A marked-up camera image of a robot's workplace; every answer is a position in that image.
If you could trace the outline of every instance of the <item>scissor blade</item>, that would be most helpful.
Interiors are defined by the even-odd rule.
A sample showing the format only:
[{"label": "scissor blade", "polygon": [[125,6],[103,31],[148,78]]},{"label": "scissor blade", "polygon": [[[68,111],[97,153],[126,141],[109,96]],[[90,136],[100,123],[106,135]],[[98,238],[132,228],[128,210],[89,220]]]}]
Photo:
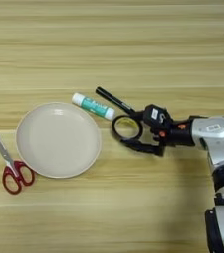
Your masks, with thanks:
[{"label": "scissor blade", "polygon": [[3,158],[10,163],[13,162],[13,159],[11,158],[10,154],[8,153],[7,149],[4,147],[3,143],[0,140],[0,154],[3,156]]}]

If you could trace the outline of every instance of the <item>black marker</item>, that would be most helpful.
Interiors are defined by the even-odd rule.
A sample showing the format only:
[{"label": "black marker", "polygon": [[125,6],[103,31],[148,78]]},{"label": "black marker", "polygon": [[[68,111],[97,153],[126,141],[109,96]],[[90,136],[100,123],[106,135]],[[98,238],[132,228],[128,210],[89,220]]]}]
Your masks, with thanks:
[{"label": "black marker", "polygon": [[112,103],[120,107],[121,109],[123,109],[127,114],[131,115],[135,113],[135,110],[133,110],[130,106],[123,103],[119,98],[115,97],[114,95],[112,95],[111,93],[103,89],[102,87],[99,86],[96,89],[96,93],[98,93],[100,96],[102,96],[106,100],[111,101]]}]

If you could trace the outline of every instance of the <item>glue stick cap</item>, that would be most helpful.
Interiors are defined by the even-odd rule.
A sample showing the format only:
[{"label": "glue stick cap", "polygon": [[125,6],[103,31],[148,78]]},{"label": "glue stick cap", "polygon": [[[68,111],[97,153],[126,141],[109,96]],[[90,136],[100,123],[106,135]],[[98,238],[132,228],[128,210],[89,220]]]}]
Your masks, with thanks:
[{"label": "glue stick cap", "polygon": [[115,109],[109,107],[106,112],[105,118],[111,121],[114,118],[114,115],[115,115]]},{"label": "glue stick cap", "polygon": [[84,95],[82,95],[80,93],[75,93],[72,98],[72,102],[81,107],[84,99],[85,99]]}]

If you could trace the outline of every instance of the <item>glue stick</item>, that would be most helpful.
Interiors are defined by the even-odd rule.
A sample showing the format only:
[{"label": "glue stick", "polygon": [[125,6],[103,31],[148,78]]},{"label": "glue stick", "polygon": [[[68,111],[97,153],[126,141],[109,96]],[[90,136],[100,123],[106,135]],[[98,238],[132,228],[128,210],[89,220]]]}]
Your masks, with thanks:
[{"label": "glue stick", "polygon": [[115,110],[113,108],[102,105],[101,103],[96,102],[95,100],[88,98],[80,93],[75,93],[72,101],[74,104],[108,120],[112,120],[114,117]]}]

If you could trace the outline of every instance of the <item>beige plate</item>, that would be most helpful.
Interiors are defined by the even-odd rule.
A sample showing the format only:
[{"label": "beige plate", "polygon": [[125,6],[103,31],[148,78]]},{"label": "beige plate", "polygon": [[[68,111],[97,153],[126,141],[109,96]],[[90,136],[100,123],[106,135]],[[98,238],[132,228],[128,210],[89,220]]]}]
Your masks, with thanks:
[{"label": "beige plate", "polygon": [[41,105],[20,121],[16,142],[24,162],[50,178],[77,176],[98,158],[102,141],[96,122],[66,103]]}]

